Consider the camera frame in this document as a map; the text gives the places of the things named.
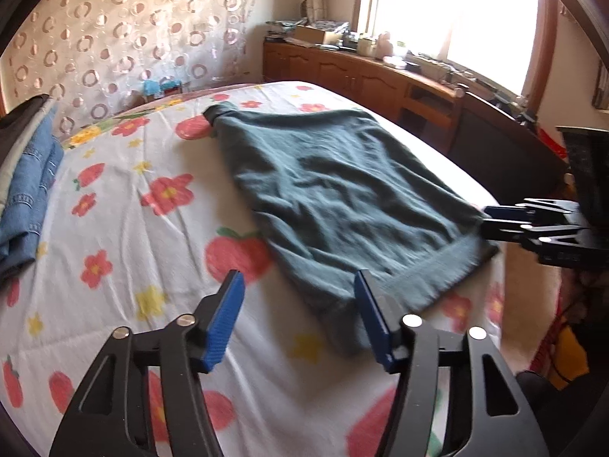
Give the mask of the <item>teal blue denim shorts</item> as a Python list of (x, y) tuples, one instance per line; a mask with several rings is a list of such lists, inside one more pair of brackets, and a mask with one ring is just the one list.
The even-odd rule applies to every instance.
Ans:
[(281, 273), (341, 356), (368, 347), (358, 271), (401, 312), (420, 313), (496, 254), (481, 211), (367, 112), (222, 102), (204, 117)]

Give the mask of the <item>long wooden side cabinet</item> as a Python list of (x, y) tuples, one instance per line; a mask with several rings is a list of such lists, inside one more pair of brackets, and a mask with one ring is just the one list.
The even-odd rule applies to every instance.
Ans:
[(263, 78), (301, 80), (340, 94), (444, 154), (451, 147), (461, 116), (461, 92), (354, 54), (264, 42)]

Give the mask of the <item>white strawberry flower bedsheet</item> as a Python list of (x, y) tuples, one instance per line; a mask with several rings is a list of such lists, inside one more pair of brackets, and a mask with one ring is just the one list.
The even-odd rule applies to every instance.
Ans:
[(165, 326), (231, 268), (246, 297), (223, 361), (202, 380), (228, 456), (371, 456), (395, 378), (344, 358), (281, 276), (203, 119), (314, 113), (353, 102), (299, 81), (245, 86), (108, 120), (69, 141), (35, 261), (1, 291), (1, 403), (48, 454), (63, 413), (113, 329)]

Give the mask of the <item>wooden framed window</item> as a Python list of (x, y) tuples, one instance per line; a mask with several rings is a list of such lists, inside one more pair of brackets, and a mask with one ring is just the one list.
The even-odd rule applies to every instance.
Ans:
[(412, 55), (537, 109), (550, 76), (556, 0), (355, 0), (354, 25), (376, 41), (389, 32), (393, 59)]

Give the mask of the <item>pink figurine on sill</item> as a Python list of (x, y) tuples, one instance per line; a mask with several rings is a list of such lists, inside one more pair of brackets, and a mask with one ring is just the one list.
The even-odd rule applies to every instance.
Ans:
[(376, 41), (375, 59), (383, 61), (385, 57), (393, 55), (393, 44), (389, 32), (381, 33)]

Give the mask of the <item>white cup on cabinet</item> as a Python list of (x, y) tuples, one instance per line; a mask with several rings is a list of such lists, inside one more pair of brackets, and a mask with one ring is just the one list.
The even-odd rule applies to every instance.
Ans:
[(374, 55), (375, 41), (369, 37), (360, 37), (357, 42), (357, 54), (361, 57)]

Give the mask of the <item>blue folded jeans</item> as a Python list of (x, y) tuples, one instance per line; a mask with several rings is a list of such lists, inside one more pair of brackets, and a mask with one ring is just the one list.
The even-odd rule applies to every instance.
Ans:
[(41, 119), (28, 141), (8, 188), (1, 216), (1, 282), (36, 258), (43, 221), (64, 151), (52, 134), (56, 107)]

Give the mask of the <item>blue item on headboard box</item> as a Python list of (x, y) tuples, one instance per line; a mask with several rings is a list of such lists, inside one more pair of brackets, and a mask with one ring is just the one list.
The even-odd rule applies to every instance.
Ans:
[(160, 99), (173, 94), (180, 94), (183, 91), (181, 80), (145, 80), (143, 82), (142, 96), (146, 101)]

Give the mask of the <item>cardboard box on cabinet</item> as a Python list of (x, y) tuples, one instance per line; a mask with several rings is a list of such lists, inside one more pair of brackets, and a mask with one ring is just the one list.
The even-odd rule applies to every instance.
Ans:
[(341, 32), (335, 33), (309, 26), (297, 26), (294, 29), (293, 37), (312, 45), (336, 45), (343, 35)]

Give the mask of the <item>black folded pants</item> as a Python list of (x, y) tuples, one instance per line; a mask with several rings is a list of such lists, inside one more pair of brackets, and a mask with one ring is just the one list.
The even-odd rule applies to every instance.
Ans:
[(48, 94), (33, 96), (0, 120), (0, 164), (7, 158), (11, 148), (16, 144), (28, 123), (35, 113), (45, 105), (48, 98)]

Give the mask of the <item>pink circle pattern curtain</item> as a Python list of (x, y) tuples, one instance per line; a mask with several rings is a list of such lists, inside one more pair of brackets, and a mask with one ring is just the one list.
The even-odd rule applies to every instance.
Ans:
[(55, 136), (131, 109), (145, 84), (189, 90), (246, 73), (254, 0), (38, 0), (1, 56), (4, 106), (55, 98)]

